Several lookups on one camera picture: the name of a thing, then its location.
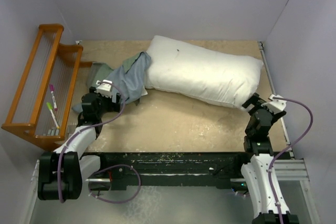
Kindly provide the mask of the patchwork green beige pillowcase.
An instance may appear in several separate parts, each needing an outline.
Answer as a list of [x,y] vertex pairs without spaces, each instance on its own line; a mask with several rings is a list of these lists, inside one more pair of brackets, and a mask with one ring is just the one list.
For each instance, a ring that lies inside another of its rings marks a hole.
[[96,87],[97,81],[108,80],[120,88],[126,104],[135,102],[148,94],[145,89],[145,75],[150,64],[151,57],[145,51],[124,60],[116,69],[103,62],[94,62],[86,78],[86,87]]

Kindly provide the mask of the white pillow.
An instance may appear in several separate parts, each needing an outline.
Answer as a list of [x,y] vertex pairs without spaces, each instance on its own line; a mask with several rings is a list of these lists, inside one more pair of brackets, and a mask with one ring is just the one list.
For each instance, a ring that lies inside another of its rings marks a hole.
[[241,109],[257,91],[263,62],[179,40],[154,36],[145,87],[179,93],[203,102]]

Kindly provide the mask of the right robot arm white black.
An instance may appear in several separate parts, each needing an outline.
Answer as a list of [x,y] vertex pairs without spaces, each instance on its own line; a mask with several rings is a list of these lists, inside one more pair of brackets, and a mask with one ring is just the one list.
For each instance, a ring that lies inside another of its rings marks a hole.
[[250,115],[244,149],[251,158],[237,161],[233,170],[246,181],[254,210],[252,223],[299,223],[282,195],[274,168],[276,155],[269,138],[271,127],[286,115],[286,103],[274,95],[267,102],[254,93],[242,107]]

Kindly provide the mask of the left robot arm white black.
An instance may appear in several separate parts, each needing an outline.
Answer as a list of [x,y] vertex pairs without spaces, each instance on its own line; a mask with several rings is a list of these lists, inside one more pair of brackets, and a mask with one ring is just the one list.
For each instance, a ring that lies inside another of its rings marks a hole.
[[87,147],[100,135],[109,112],[123,113],[125,96],[114,83],[104,80],[81,98],[82,111],[72,135],[57,149],[39,158],[37,196],[40,200],[78,199],[83,181],[91,174],[96,178],[108,172],[107,163],[97,155],[84,157]]

